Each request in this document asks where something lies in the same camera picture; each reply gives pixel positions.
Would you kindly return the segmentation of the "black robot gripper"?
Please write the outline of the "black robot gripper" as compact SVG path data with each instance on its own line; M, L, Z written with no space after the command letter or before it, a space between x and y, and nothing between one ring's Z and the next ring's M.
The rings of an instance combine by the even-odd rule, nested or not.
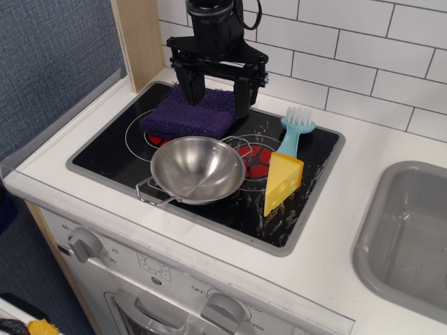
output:
M256 20L249 26L244 21L242 1L186 2L193 35L170 37L167 46L172 51L171 66L190 105L201 102L205 95L204 76L210 75L235 81L237 118L248 115L256 102L258 87L268 82L265 71L268 56L244 39L246 30L252 31L261 23L263 10L259 1L257 6Z

